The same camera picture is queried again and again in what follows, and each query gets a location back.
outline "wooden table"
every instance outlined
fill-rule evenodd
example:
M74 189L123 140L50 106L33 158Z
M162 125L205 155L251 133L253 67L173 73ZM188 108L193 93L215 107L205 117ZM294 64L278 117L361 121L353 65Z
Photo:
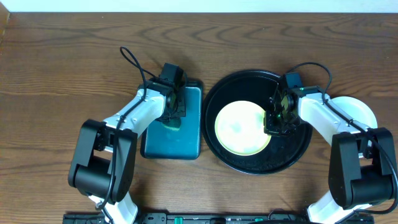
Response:
M0 48L0 222L60 223L66 212L94 211L67 175L83 122L117 112L142 82L120 45L153 73L180 65L205 94L237 70L282 74L320 62L334 74L331 96L364 101L398 133L396 14L13 13ZM325 86L323 70L300 71L304 84ZM137 155L130 193L144 209L174 213L299 212L328 190L329 158L314 132L291 168L254 176L224 165L202 141L194 161ZM397 223L398 212L376 220Z

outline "green object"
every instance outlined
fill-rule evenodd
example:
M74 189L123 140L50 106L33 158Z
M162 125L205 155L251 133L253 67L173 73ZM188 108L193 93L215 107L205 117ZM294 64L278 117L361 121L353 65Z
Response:
M182 217L175 217L174 218L174 224L182 224L182 223L183 223Z

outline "round black tray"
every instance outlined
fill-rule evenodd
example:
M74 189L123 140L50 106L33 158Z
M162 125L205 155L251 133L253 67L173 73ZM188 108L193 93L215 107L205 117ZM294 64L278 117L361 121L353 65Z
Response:
M201 118L203 136L211 151L226 165L248 174L271 174L293 165L307 149L312 136L309 124L299 126L289 137L271 137L261 152L251 156L235 155L217 140L215 120L224 106L245 100L268 110L268 99L274 95L279 79L278 74L265 70L240 71L220 80L207 94Z

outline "white wall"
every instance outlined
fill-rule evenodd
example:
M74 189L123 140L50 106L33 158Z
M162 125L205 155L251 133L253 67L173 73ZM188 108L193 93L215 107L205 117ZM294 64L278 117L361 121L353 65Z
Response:
M10 12L398 12L398 0L1 0Z

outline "pale yellow disc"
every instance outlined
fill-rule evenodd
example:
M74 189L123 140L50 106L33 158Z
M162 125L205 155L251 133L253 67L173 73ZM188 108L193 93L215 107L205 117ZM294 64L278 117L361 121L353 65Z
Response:
M226 105L217 115L215 132L221 145L240 156L262 151L271 136L264 133L265 111L249 101L235 101Z

